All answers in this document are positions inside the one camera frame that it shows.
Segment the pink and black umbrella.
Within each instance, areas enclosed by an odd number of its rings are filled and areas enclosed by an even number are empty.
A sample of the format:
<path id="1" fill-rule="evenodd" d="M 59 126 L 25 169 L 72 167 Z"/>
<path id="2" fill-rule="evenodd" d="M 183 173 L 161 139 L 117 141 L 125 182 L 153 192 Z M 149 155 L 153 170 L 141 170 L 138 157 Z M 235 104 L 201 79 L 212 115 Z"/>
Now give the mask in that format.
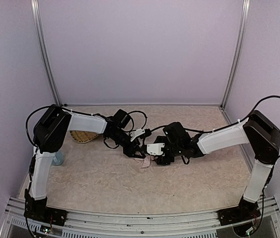
<path id="1" fill-rule="evenodd" d="M 141 164 L 141 169 L 146 169 L 150 167 L 154 159 L 154 156 L 148 155 L 145 158 L 134 158 L 133 160 Z"/>

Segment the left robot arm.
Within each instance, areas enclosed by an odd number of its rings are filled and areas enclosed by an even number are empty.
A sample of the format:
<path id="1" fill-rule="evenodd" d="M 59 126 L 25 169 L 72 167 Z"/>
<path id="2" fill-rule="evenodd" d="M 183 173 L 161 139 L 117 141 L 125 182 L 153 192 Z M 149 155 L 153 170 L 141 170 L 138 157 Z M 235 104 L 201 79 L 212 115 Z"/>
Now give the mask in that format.
<path id="1" fill-rule="evenodd" d="M 111 139 L 117 147 L 122 147 L 123 154 L 129 158 L 144 159 L 146 155 L 138 138 L 131 136 L 131 131 L 124 130 L 133 118 L 122 109 L 109 117 L 72 111 L 57 105 L 43 109 L 45 112 L 35 124 L 33 137 L 29 139 L 33 145 L 33 157 L 28 171 L 29 185 L 24 195 L 24 217 L 62 226 L 67 212 L 47 206 L 47 181 L 52 162 L 69 131 L 100 134 L 104 140 Z"/>

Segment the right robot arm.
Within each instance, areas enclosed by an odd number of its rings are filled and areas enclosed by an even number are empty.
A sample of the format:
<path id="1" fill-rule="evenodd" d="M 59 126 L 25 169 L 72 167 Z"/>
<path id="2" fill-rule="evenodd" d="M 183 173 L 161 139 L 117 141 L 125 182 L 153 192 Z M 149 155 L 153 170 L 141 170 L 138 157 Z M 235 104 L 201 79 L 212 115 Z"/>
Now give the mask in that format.
<path id="1" fill-rule="evenodd" d="M 260 111 L 252 111 L 237 122 L 190 136 L 180 122 L 163 128 L 164 135 L 147 145 L 147 153 L 160 165 L 171 163 L 175 157 L 201 158 L 227 148 L 250 146 L 254 163 L 248 184 L 238 205 L 218 210 L 220 224 L 231 225 L 263 215 L 258 202 L 269 183 L 280 153 L 280 129 Z"/>

